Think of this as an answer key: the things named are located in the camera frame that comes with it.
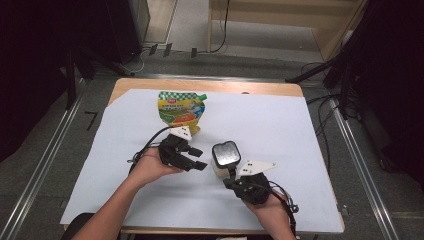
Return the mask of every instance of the white paper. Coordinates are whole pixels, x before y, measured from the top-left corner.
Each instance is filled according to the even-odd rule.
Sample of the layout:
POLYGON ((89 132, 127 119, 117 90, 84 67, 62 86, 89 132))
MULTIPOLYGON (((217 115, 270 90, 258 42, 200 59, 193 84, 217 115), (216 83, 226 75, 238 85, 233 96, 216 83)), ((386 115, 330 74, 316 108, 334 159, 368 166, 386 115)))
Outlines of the white paper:
MULTIPOLYGON (((159 92, 132 89, 107 107, 61 224, 82 212, 96 212, 127 176, 127 160, 166 126, 158 114, 159 92)), ((240 151, 240 167, 247 160, 277 163, 265 175, 299 205, 298 231, 343 232, 303 97, 198 92, 203 93, 208 99, 201 131, 190 142, 203 155, 190 158, 209 165, 203 171, 165 176, 141 189, 124 226, 262 230, 210 165, 212 146, 231 140, 240 151)))

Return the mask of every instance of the black cable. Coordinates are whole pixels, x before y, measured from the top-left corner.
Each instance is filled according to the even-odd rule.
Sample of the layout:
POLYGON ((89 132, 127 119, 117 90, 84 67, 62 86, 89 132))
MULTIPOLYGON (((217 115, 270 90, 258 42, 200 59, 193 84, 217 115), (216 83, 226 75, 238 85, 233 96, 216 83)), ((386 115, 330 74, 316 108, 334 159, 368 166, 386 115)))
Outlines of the black cable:
POLYGON ((321 114, 318 114, 318 118, 320 118, 320 121, 319 121, 319 126, 317 127, 317 129, 315 130, 315 135, 318 137, 319 135, 321 135, 322 134, 322 131, 323 131, 323 129, 325 128, 325 126, 327 125, 327 121, 331 118, 331 116, 333 115, 333 112, 334 112, 334 110, 336 109, 337 107, 335 107, 335 108, 332 108, 328 113, 327 113, 327 115, 325 116, 325 118, 324 118, 324 120, 322 120, 322 118, 320 117, 320 115, 321 114))
POLYGON ((150 147, 153 140, 155 140, 155 138, 157 138, 157 136, 159 136, 159 134, 161 134, 162 132, 164 132, 165 130, 168 130, 170 128, 173 128, 173 127, 165 127, 165 128, 162 128, 161 130, 159 130, 155 135, 153 135, 152 138, 150 138, 150 140, 146 143, 146 145, 144 145, 144 147, 139 152, 136 152, 134 154, 134 157, 132 159, 133 166, 131 166, 131 170, 138 163, 138 160, 140 160, 141 156, 143 156, 143 154, 146 152, 146 150, 150 147))
POLYGON ((225 12, 225 23, 224 23, 224 39, 222 40, 221 46, 219 48, 211 51, 211 53, 218 52, 222 46, 224 46, 225 40, 227 39, 227 20, 228 20, 228 7, 230 6, 230 0, 227 0, 227 10, 225 12))
POLYGON ((305 64, 305 65, 303 65, 301 68, 300 68, 300 74, 302 75, 303 74, 303 70, 305 69, 305 67, 307 67, 307 66, 309 66, 309 65, 312 65, 312 64, 323 64, 323 62, 310 62, 310 63, 307 63, 307 64, 305 64))
POLYGON ((274 184, 275 185, 274 187, 278 187, 280 191, 283 193, 283 195, 287 197, 287 202, 289 203, 289 207, 292 210, 292 212, 296 213, 299 211, 299 208, 297 207, 297 205, 293 203, 293 199, 291 198, 290 194, 283 187, 281 187, 280 185, 278 185, 277 183, 273 181, 268 181, 268 183, 274 184))
POLYGON ((308 101, 306 101, 306 104, 309 105, 309 104, 316 102, 320 99, 324 99, 324 98, 328 98, 328 97, 338 97, 338 96, 340 96, 340 94, 330 94, 330 95, 325 95, 325 96, 322 96, 322 97, 312 98, 312 99, 309 99, 308 101))
POLYGON ((286 83, 300 83, 306 78, 312 77, 322 71, 325 71, 327 68, 332 67, 337 62, 337 58, 332 58, 329 61, 320 64, 319 66, 309 70, 308 72, 301 74, 297 77, 286 79, 286 83))
MULTIPOLYGON (((322 120, 321 120, 321 108, 322 108, 322 106, 324 105, 324 103, 325 103, 327 100, 329 100, 329 99, 331 99, 331 97, 330 97, 330 98, 325 99, 325 100, 324 100, 324 101, 322 101, 322 102, 321 102, 321 104, 319 105, 319 107, 318 107, 318 121, 319 121, 320 126, 321 126, 321 133, 322 133, 322 137, 323 137, 323 139, 324 139, 324 143, 325 143, 325 147, 326 147, 326 151, 327 151, 327 173, 328 173, 328 176, 330 177, 330 168, 331 168, 331 167, 330 167, 330 166, 331 166, 330 146, 328 145, 327 134, 325 134, 325 131, 324 131, 325 124, 323 125, 323 124, 322 124, 322 120)), ((330 110, 330 113, 329 113, 329 114, 327 114, 327 118, 326 118, 325 122, 327 122, 327 120, 330 118, 330 116, 332 115, 332 113, 333 113, 333 111, 335 110, 335 108, 332 108, 332 109, 330 110)))

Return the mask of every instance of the hand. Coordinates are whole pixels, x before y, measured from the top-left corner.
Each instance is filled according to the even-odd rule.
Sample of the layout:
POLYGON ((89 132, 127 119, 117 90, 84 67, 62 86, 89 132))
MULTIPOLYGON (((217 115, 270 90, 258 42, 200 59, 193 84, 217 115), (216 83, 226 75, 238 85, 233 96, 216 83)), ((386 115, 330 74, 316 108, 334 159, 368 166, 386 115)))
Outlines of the hand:
MULTIPOLYGON (((277 191, 274 192, 282 199, 287 200, 283 194, 277 191)), ((246 201, 243 201, 243 203, 256 215, 262 227, 274 240, 295 239, 290 229, 287 212, 277 197, 270 194, 268 200, 264 204, 259 205, 253 205, 246 201)))
POLYGON ((162 176, 180 172, 183 172, 183 170, 162 163, 158 148, 149 148, 131 171, 126 181, 131 182, 140 189, 162 176))

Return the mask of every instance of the wooden table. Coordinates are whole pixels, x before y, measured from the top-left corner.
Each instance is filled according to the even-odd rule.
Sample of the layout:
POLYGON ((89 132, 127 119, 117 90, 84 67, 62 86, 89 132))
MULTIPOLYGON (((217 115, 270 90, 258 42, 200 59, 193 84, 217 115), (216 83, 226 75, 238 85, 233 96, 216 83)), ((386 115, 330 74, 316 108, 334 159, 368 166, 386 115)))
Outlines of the wooden table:
MULTIPOLYGON (((291 109, 291 111, 288 111, 285 113, 287 118, 292 118, 292 125, 297 124, 297 122, 305 122, 306 123, 306 129, 301 128, 296 130, 296 126, 290 126, 285 130, 285 134, 287 136, 294 136, 294 135, 300 135, 298 136, 298 140, 296 140, 296 137, 289 137, 290 139, 285 139, 287 137, 282 137, 281 133, 278 133, 280 130, 266 130, 269 128, 269 126, 263 126, 261 128, 264 129, 264 131, 267 131, 267 133, 271 135, 275 135, 274 138, 278 139, 278 144, 288 145, 291 141, 303 141, 305 139, 309 139, 306 143, 300 143, 302 145, 302 149, 296 150, 296 153, 293 154, 292 157, 290 157, 292 161, 290 164, 296 165, 296 163, 306 164, 308 161, 311 162, 311 168, 313 169, 312 175, 316 175, 315 180, 311 180, 311 183, 316 183, 316 179, 321 179, 321 183, 317 183, 316 188, 320 189, 320 185, 322 185, 322 189, 320 189, 320 192, 326 192, 325 197, 325 203, 322 205, 328 205, 330 208, 330 212, 332 212, 331 219, 332 221, 336 223, 338 227, 334 228, 331 227, 331 230, 328 230, 327 228, 320 228, 318 227, 317 231, 311 230, 315 229, 314 226, 307 227, 308 230, 302 231, 302 224, 310 225, 308 221, 305 221, 305 216, 300 216, 299 214, 306 214, 309 213, 307 218, 310 218, 312 222, 320 224, 322 222, 321 219, 314 219, 316 216, 319 215, 319 213, 315 214, 316 210, 315 207, 311 203, 305 203, 302 202, 304 200, 310 201, 310 199, 314 199, 314 202, 319 202, 320 197, 317 196, 319 193, 314 193, 315 189, 308 190, 308 191, 301 191, 302 193, 299 194, 297 191, 299 189, 288 190, 289 193, 293 196, 295 203, 300 204, 300 213, 295 214, 295 217, 299 217, 297 220, 298 226, 300 224, 300 232, 332 232, 332 233, 340 233, 344 230, 344 224, 343 220, 341 218, 340 213, 337 211, 336 207, 336 201, 335 196, 331 187, 330 180, 328 178, 328 175, 325 170, 325 164, 322 159, 321 152, 319 150, 318 142, 316 140, 314 130, 312 127, 312 124, 310 122, 310 116, 309 112, 306 108, 306 103, 304 102, 303 94, 301 88, 296 84, 282 84, 282 83, 254 83, 254 82, 229 82, 229 81, 205 81, 205 80, 180 80, 180 79, 134 79, 134 78, 124 78, 117 81, 115 88, 113 90, 113 93, 111 95, 109 106, 106 108, 105 113, 103 115, 102 123, 97 131, 96 138, 93 142, 92 149, 90 151, 90 154, 86 160, 86 163, 84 164, 84 167, 81 171, 81 174, 77 180, 77 183, 75 185, 74 191, 72 193, 71 199, 68 203, 68 206, 65 210, 64 216, 62 217, 61 223, 66 225, 69 224, 69 222, 79 213, 82 212, 95 212, 98 210, 98 208, 101 206, 102 202, 106 201, 107 198, 113 193, 114 189, 119 185, 119 183, 125 178, 126 174, 128 174, 129 165, 126 163, 126 156, 132 155, 135 151, 139 150, 138 148, 142 145, 143 142, 146 142, 153 133, 150 133, 149 131, 156 132, 159 127, 162 126, 163 123, 156 119, 156 114, 153 117, 154 120, 151 120, 152 117, 147 117, 146 119, 143 119, 143 117, 146 114, 146 111, 142 111, 141 115, 137 116, 123 116, 127 114, 133 114, 132 110, 134 108, 125 107, 125 109, 121 108, 122 104, 125 102, 125 100, 128 100, 128 96, 138 94, 137 89, 140 89, 142 91, 143 100, 142 101, 136 101, 138 105, 133 105, 136 108, 138 108, 140 102, 145 102, 146 96, 145 94, 150 96, 147 99, 151 99, 151 97, 155 98, 152 95, 152 92, 154 92, 156 98, 157 98, 157 90, 176 90, 176 91, 195 91, 197 93, 202 92, 208 92, 208 99, 206 100, 206 110, 205 114, 200 120, 199 126, 202 128, 202 130, 197 133, 194 136, 193 141, 191 142, 191 146, 193 147, 199 147, 199 149, 203 150, 203 159, 198 159, 199 161, 208 161, 209 158, 212 158, 211 152, 208 151, 208 149, 212 147, 212 142, 215 141, 221 141, 222 135, 228 135, 228 130, 225 130, 224 132, 221 132, 217 129, 215 129, 217 126, 215 126, 215 121, 213 118, 215 117, 215 114, 208 115, 208 113, 211 114, 213 111, 216 111, 217 109, 220 112, 228 112, 228 110, 222 109, 222 107, 225 108, 226 101, 220 101, 217 102, 217 98, 212 92, 219 92, 216 94, 222 94, 222 93, 249 93, 249 95, 244 95, 243 99, 252 99, 255 98, 255 101, 258 99, 261 99, 263 97, 266 98, 268 95, 274 95, 278 99, 281 100, 281 96, 288 96, 288 99, 286 100, 294 100, 296 103, 301 103, 301 109, 298 111, 298 116, 295 116, 293 118, 293 115, 290 115, 289 117, 287 114, 289 112, 297 111, 297 109, 290 108, 288 106, 288 109, 291 109), (138 125, 142 123, 143 121, 148 122, 148 124, 142 129, 140 129, 138 125), (128 130, 125 130, 125 128, 129 124, 137 124, 137 126, 134 126, 134 128, 131 128, 131 131, 128 132, 128 130), (131 135, 131 133, 137 132, 137 133, 143 133, 143 134, 137 134, 134 139, 134 136, 130 139, 127 138, 127 135, 131 135), (134 145, 132 146, 131 150, 128 150, 128 145, 134 145), (305 157, 301 156, 305 152, 311 151, 312 157, 305 157), (102 173, 99 173, 99 164, 101 162, 102 165, 102 173), (303 194, 314 194, 314 196, 301 196, 303 194)), ((239 98, 240 96, 243 96, 242 94, 231 94, 228 99, 234 99, 235 97, 239 98)), ((239 150, 241 149, 243 152, 241 153, 242 156, 244 156, 244 161, 246 161, 246 158, 249 158, 250 156, 253 156, 251 153, 251 147, 252 142, 254 141, 254 145, 259 147, 260 149, 267 148, 266 145, 263 145, 262 143, 257 143, 256 140, 251 139, 250 141, 245 141, 246 137, 241 136, 243 135, 244 130, 241 129, 241 132, 237 132, 234 135, 231 136, 224 136, 223 139, 226 139, 227 137, 230 137, 232 140, 235 140, 239 150)), ((257 138, 261 138, 259 135, 260 133, 254 133, 257 138)), ((281 151, 281 147, 279 145, 273 146, 273 149, 276 149, 275 154, 289 154, 292 148, 289 148, 285 151, 285 153, 278 153, 281 151)), ((305 176, 301 176, 302 174, 295 174, 293 171, 286 172, 289 168, 287 167, 277 167, 277 169, 280 169, 281 172, 272 172, 271 170, 269 173, 267 172, 267 177, 270 177, 270 180, 275 180, 277 182, 280 182, 280 184, 284 185, 280 178, 282 175, 290 177, 290 179, 295 179, 293 181, 296 181, 298 183, 307 182, 305 180, 305 176)), ((124 222, 124 226, 122 227, 122 232, 125 233, 150 233, 150 234, 217 234, 217 235, 231 235, 231 234, 265 234, 266 232, 264 230, 260 229, 260 225, 258 224, 256 218, 247 210, 247 208, 240 202, 239 199, 237 199, 234 196, 234 193, 231 191, 225 189, 222 180, 217 179, 213 171, 211 170, 210 166, 208 165, 207 168, 205 168, 204 171, 190 171, 189 173, 190 178, 193 179, 194 182, 202 183, 200 186, 198 184, 193 184, 191 180, 188 180, 188 177, 184 177, 183 175, 175 175, 172 176, 171 183, 167 180, 166 177, 159 179, 154 184, 155 186, 147 185, 145 188, 143 188, 139 194, 141 196, 136 196, 136 198, 133 201, 133 205, 129 211, 129 216, 127 215, 126 221, 124 222), (175 190, 173 193, 168 193, 167 196, 157 196, 158 189, 163 188, 169 188, 169 184, 174 184, 174 187, 177 187, 177 190, 175 190), (181 199, 181 194, 186 194, 184 199, 181 199), (229 205, 233 206, 230 208, 230 211, 228 209, 217 209, 218 206, 229 205), (218 214, 217 216, 214 216, 215 212, 224 211, 222 214, 218 214), (166 214, 170 215, 161 215, 161 212, 166 212, 166 214), (218 218, 218 216, 225 216, 227 213, 230 215, 237 215, 236 218, 240 219, 237 220, 236 226, 231 227, 229 229, 226 228, 220 228, 220 227, 211 227, 211 225, 215 226, 215 224, 220 225, 220 223, 216 223, 215 220, 210 222, 210 219, 218 218), (196 216, 196 214, 200 214, 200 216, 203 216, 202 214, 205 214, 206 217, 209 217, 209 220, 199 219, 199 221, 206 221, 206 223, 202 226, 206 227, 188 227, 196 225, 196 223, 193 223, 191 225, 189 222, 193 221, 193 219, 196 219, 195 222, 197 222, 198 218, 201 218, 199 216, 196 216), (177 226, 177 227, 165 227, 165 226, 158 226, 156 224, 162 224, 163 220, 170 221, 167 218, 173 218, 173 216, 180 216, 178 218, 178 221, 187 221, 188 223, 182 224, 183 226, 177 226), (148 221, 149 223, 147 225, 144 225, 146 223, 143 223, 143 221, 148 221)), ((170 223, 168 226, 176 226, 180 224, 180 222, 176 223, 170 223)))

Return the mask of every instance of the yellow package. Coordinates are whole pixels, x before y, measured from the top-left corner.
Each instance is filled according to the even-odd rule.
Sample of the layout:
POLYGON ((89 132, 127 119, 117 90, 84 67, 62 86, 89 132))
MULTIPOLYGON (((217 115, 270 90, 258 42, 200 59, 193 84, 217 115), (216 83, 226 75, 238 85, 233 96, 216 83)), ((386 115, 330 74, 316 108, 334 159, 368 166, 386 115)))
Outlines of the yellow package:
POLYGON ((159 93, 159 116, 168 126, 188 126, 191 135, 196 134, 200 117, 205 111, 206 94, 165 92, 159 93))

